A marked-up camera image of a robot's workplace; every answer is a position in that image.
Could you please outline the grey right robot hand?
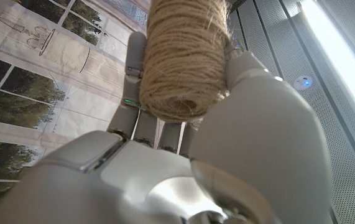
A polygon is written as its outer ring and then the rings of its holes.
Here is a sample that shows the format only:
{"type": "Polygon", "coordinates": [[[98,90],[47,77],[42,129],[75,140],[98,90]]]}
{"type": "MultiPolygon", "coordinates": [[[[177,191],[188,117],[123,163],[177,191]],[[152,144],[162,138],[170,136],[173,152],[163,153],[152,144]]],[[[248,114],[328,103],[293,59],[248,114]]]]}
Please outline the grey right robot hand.
{"type": "Polygon", "coordinates": [[[311,106],[237,42],[229,96],[185,134],[187,157],[152,149],[139,108],[147,39],[130,35],[121,105],[106,131],[37,163],[0,203],[0,223],[326,223],[325,135],[311,106]]]}

